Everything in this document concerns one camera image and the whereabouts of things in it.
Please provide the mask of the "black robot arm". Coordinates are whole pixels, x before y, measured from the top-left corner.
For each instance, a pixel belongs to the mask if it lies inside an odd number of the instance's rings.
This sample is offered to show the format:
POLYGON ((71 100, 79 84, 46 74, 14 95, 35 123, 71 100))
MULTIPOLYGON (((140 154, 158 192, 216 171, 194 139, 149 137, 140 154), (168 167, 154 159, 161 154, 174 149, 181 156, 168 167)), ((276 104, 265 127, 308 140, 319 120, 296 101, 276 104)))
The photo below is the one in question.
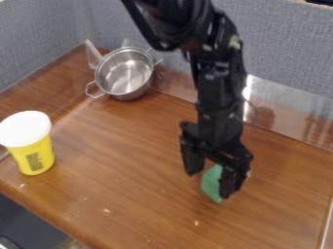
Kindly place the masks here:
POLYGON ((190 63, 198 92, 198 121, 180 124, 181 155, 188 174, 221 166, 216 193, 243 188, 255 156, 243 144, 248 72, 244 42, 228 14, 213 0, 121 0, 154 50, 180 50, 190 63))

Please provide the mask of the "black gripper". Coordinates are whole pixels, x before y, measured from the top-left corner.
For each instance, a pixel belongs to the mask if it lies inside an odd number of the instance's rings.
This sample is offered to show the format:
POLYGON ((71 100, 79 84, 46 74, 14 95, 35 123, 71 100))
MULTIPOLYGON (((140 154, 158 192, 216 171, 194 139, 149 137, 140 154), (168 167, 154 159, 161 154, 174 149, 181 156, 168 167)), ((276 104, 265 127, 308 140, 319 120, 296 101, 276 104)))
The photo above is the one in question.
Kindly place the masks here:
POLYGON ((229 198, 243 188, 252 173, 255 156, 241 141, 243 132, 227 134, 221 130, 201 130, 196 123, 180 124, 180 146, 185 171, 189 176, 205 168, 205 160, 210 159, 225 165, 218 179, 218 193, 229 198))

